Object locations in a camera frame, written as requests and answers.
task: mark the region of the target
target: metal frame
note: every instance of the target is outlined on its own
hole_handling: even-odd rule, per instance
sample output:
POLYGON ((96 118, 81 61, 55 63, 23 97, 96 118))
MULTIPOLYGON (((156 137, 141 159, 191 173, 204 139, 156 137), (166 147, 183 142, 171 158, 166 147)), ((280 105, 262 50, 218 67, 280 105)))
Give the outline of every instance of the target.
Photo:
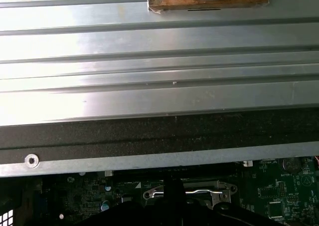
POLYGON ((0 165, 0 177, 204 165, 269 159, 273 156, 278 158, 309 156, 318 153, 319 142, 289 144, 289 150, 287 146, 266 145, 155 155, 44 161, 36 168, 29 168, 25 163, 6 164, 0 165))
POLYGON ((319 0, 270 1, 0 0, 0 125, 316 106, 319 0))

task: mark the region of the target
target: green circuit board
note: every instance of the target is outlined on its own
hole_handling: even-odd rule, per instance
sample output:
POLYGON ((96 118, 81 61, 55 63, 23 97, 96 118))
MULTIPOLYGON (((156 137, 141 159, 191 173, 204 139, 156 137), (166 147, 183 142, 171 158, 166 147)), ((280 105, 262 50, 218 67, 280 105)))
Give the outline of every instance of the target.
POLYGON ((302 170, 297 174, 285 172, 283 162, 277 159, 245 168, 239 181, 241 206, 281 223, 318 224, 315 164, 311 158, 300 161, 302 170))
MULTIPOLYGON (((220 180, 234 184, 238 192, 232 203, 280 223, 302 222, 319 225, 318 165, 312 157, 254 161, 252 167, 232 164, 231 174, 182 178, 184 183, 220 180)), ((65 214, 65 221, 76 223, 97 214, 107 201, 113 207, 129 195, 130 200, 146 203, 143 193, 161 185, 163 180, 124 177, 121 181, 105 177, 104 172, 48 176, 43 179, 42 197, 47 202, 48 217, 65 214)))

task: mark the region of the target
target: metal plate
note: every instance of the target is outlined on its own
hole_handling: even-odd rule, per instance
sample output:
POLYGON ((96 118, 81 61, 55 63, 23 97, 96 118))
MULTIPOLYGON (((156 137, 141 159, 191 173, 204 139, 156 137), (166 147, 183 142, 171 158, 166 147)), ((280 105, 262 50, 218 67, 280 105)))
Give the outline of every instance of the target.
POLYGON ((0 124, 318 105, 318 7, 0 0, 0 124))
MULTIPOLYGON (((254 140, 229 134, 234 142, 216 145, 212 144, 216 139, 209 138, 206 144, 189 141, 184 148, 178 140, 156 141, 167 134, 143 141, 146 131, 159 132, 156 124, 116 128, 121 134, 142 130, 137 138, 116 134, 100 138, 93 126, 88 128, 91 134, 76 127, 77 134, 65 130, 83 124, 69 121, 318 106, 319 12, 314 9, 319 8, 319 0, 270 2, 265 8, 155 14, 147 11, 146 0, 0 0, 0 175, 317 153, 316 129, 305 133, 308 125, 300 124, 316 125, 313 116, 283 121, 289 125, 281 125, 289 132, 287 138, 299 137, 290 141, 284 133, 263 135, 261 140, 259 134, 264 133, 254 132, 250 135, 254 140), (55 133, 52 125, 27 126, 52 122, 71 125, 53 124, 60 129, 55 133), (63 140, 64 131, 73 140, 63 140), (239 140, 241 153, 236 151, 239 140), (133 142, 137 148, 129 147, 132 141, 143 144, 133 142), (305 141, 314 143, 299 144, 305 141), (39 156, 38 167, 23 164, 28 154, 39 156)), ((275 123, 260 130, 272 132, 275 123)), ((231 125, 238 130, 238 122, 231 125)), ((168 129, 177 135, 181 128, 168 129)), ((107 128, 103 134, 114 130, 107 128)))
POLYGON ((126 170, 142 168, 160 168, 167 166, 188 166, 260 160, 272 158, 274 151, 278 157, 308 156, 318 152, 319 142, 296 143, 286 145, 270 145, 247 147, 239 149, 207 150, 197 152, 168 153, 157 155, 124 156, 110 158, 95 158, 81 160, 58 160, 40 162, 34 169, 28 168, 24 163, 0 165, 0 177, 13 177, 25 175, 44 175, 93 172, 104 170, 126 170))

